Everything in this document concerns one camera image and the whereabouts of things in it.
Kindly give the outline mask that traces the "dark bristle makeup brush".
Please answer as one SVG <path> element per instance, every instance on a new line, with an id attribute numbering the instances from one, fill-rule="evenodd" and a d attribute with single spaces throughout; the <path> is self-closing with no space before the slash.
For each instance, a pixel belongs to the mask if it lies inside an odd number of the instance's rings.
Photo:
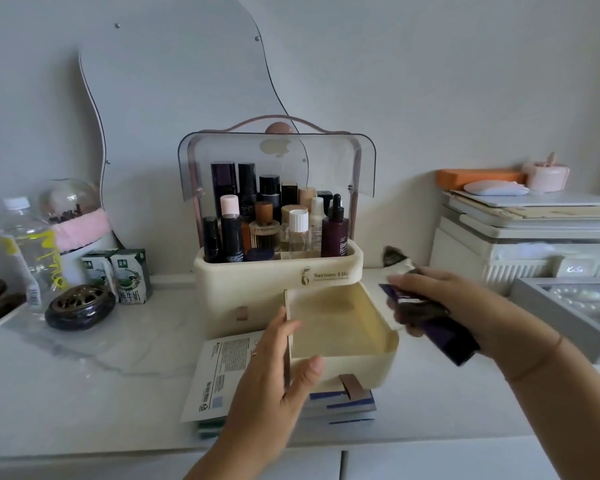
<path id="1" fill-rule="evenodd" d="M 385 277 L 401 276 L 404 274 L 422 274 L 420 268 L 414 263 L 413 259 L 394 246 L 384 247 L 381 259 Z"/>

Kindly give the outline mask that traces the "black cosmetic tube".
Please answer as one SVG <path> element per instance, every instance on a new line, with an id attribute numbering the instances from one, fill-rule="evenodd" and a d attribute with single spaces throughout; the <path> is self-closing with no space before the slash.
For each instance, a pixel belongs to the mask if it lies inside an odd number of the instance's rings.
<path id="1" fill-rule="evenodd" d="M 202 218 L 204 260 L 210 264 L 224 261 L 221 233 L 216 217 Z"/>

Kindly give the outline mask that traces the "tall black bottle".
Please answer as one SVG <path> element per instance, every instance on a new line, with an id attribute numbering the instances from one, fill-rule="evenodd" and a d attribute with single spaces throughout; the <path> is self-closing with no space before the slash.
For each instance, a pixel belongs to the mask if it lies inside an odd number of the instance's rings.
<path id="1" fill-rule="evenodd" d="M 257 202 L 257 181 L 254 162 L 238 164 L 239 179 L 239 212 L 243 222 L 255 220 L 255 205 Z"/>

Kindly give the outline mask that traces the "grey jewelry box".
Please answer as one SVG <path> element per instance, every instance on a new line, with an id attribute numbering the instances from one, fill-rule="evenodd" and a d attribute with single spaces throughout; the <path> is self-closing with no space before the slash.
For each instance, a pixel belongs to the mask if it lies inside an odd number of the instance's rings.
<path id="1" fill-rule="evenodd" d="M 600 277 L 517 279 L 509 298 L 600 365 Z"/>

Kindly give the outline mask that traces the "clear organizer lid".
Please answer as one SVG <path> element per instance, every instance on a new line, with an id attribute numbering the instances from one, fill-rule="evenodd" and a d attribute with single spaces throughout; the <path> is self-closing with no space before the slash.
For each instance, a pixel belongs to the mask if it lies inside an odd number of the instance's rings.
<path id="1" fill-rule="evenodd" d="M 376 147 L 361 134 L 264 134 L 195 132 L 178 146 L 184 200 L 211 207 L 211 164 L 254 163 L 256 176 L 273 174 L 282 183 L 312 186 L 373 198 L 376 192 Z"/>

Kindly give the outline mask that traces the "dark purple cosmetic tube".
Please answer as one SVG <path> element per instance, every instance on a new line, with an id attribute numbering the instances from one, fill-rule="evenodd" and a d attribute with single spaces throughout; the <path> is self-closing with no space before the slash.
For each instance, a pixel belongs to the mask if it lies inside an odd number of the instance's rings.
<path id="1" fill-rule="evenodd" d="M 395 306 L 396 322 L 421 329 L 456 366 L 464 365 L 480 350 L 471 332 L 453 320 L 444 305 L 430 298 L 405 292 L 389 283 L 378 286 Z"/>

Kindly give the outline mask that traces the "cream cosmetic organizer box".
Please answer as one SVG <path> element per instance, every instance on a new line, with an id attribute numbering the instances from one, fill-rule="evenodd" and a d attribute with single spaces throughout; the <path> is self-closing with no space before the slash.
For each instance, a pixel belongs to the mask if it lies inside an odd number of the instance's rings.
<path id="1" fill-rule="evenodd" d="M 206 129 L 198 132 L 281 135 L 357 134 L 325 130 L 308 121 L 282 115 L 259 116 L 227 129 Z M 346 202 L 345 197 L 341 196 L 344 217 L 349 220 L 349 238 L 345 257 L 322 258 L 320 251 L 311 249 L 305 252 L 289 252 L 288 214 L 291 206 L 305 208 L 300 205 L 288 205 L 281 207 L 280 252 L 276 253 L 274 260 L 247 262 L 244 259 L 243 262 L 227 263 L 223 247 L 224 261 L 220 264 L 207 263 L 203 252 L 202 218 L 216 217 L 214 200 L 211 207 L 202 207 L 197 198 L 191 200 L 201 248 L 194 260 L 194 273 L 201 289 L 210 334 L 213 337 L 222 337 L 263 329 L 267 319 L 284 304 L 285 291 L 288 289 L 348 285 L 360 281 L 363 252 L 353 240 L 359 197 L 360 195 L 353 193 Z M 223 245 L 221 217 L 216 219 Z M 243 220 L 242 238 L 246 254 L 251 249 L 250 233 L 249 223 Z"/>

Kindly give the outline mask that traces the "person's right forearm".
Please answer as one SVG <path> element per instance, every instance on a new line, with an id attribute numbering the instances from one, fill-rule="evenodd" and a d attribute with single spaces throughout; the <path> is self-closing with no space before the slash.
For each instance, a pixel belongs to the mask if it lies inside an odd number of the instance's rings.
<path id="1" fill-rule="evenodd" d="M 600 480 L 600 373 L 563 336 L 507 378 L 560 480 Z"/>

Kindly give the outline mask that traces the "orange flat box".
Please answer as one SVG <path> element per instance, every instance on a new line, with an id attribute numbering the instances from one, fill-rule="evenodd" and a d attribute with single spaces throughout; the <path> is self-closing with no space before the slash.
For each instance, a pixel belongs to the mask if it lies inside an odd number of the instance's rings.
<path id="1" fill-rule="evenodd" d="M 483 180 L 525 184 L 527 176 L 514 169 L 439 169 L 434 175 L 435 185 L 444 191 L 461 191 L 465 185 Z"/>

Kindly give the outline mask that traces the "cream organizer drawer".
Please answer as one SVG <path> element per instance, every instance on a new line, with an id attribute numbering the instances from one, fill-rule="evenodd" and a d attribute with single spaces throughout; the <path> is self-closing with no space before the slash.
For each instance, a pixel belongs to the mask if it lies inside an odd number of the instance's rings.
<path id="1" fill-rule="evenodd" d="M 296 366 L 321 356 L 324 368 L 312 393 L 345 391 L 350 398 L 381 387 L 399 347 L 399 334 L 361 282 L 285 291 L 287 318 L 302 325 L 288 338 L 286 360 Z"/>

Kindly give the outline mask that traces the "white ribbed storage box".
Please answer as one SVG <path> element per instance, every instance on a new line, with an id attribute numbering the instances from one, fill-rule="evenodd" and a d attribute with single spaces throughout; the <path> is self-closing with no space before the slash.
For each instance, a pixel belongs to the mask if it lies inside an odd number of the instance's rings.
<path id="1" fill-rule="evenodd" d="M 600 278 L 600 230 L 497 228 L 443 207 L 429 266 L 480 282 L 501 295 L 514 281 L 564 274 Z"/>

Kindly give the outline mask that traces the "tall dark purple bottle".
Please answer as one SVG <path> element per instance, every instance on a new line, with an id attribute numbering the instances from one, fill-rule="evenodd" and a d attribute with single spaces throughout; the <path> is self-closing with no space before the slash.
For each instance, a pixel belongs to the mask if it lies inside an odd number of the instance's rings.
<path id="1" fill-rule="evenodd" d="M 231 161 L 215 161 L 210 164 L 210 169 L 216 217 L 221 217 L 221 197 L 229 194 L 237 194 L 238 184 L 235 163 Z"/>

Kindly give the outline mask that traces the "clear plastic water bottle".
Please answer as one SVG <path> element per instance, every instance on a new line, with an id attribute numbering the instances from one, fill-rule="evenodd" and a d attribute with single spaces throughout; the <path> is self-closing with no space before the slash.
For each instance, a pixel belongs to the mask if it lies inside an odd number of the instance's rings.
<path id="1" fill-rule="evenodd" d="M 3 198 L 0 239 L 17 266 L 27 306 L 34 315 L 46 313 L 52 300 L 69 287 L 52 227 L 32 209 L 28 198 Z"/>

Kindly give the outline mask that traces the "pink cup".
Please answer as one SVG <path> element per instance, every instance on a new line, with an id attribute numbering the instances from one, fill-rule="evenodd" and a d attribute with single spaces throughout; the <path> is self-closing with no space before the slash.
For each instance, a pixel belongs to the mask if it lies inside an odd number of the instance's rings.
<path id="1" fill-rule="evenodd" d="M 526 161 L 521 170 L 525 175 L 525 186 L 537 193 L 565 190 L 570 174 L 568 165 L 558 163 L 555 152 L 550 153 L 544 161 Z"/>

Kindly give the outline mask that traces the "person's right hand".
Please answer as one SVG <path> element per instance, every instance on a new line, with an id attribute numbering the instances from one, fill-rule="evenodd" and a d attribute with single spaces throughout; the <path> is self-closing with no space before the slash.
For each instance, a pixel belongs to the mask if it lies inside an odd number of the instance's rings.
<path id="1" fill-rule="evenodd" d="M 540 368 L 563 343 L 562 336 L 549 325 L 491 290 L 440 269 L 420 270 L 436 279 L 436 296 L 424 297 L 444 305 L 508 381 L 517 381 Z"/>

